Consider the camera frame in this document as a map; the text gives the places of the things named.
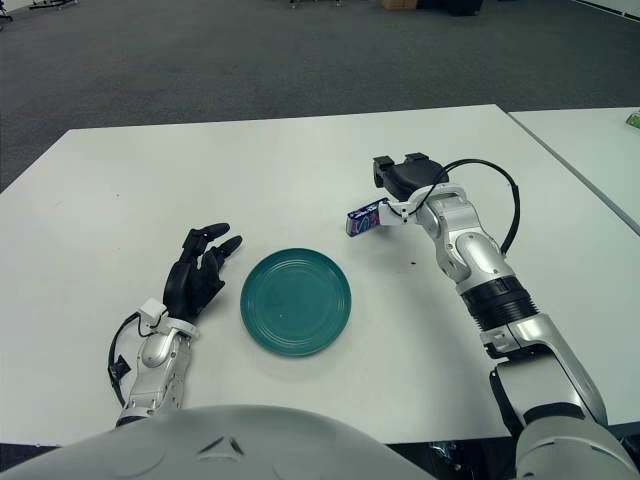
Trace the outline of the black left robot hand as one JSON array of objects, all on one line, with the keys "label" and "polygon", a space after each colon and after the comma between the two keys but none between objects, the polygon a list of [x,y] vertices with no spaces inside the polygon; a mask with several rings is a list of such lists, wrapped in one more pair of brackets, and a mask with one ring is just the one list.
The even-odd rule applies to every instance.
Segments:
[{"label": "black left robot hand", "polygon": [[224,287],[220,270],[241,245],[242,237],[233,236],[218,246],[210,244],[229,230],[228,223],[216,223],[188,232],[164,287],[162,303],[170,317],[194,324]]}]

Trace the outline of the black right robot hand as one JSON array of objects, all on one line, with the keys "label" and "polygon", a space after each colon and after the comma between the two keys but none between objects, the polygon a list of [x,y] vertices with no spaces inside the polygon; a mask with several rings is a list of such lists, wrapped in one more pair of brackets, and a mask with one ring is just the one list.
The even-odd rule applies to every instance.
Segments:
[{"label": "black right robot hand", "polygon": [[392,197],[406,201],[416,191],[434,183],[449,181],[443,166],[427,155],[416,152],[405,155],[401,163],[389,156],[373,159],[373,177],[377,188],[384,188]]}]

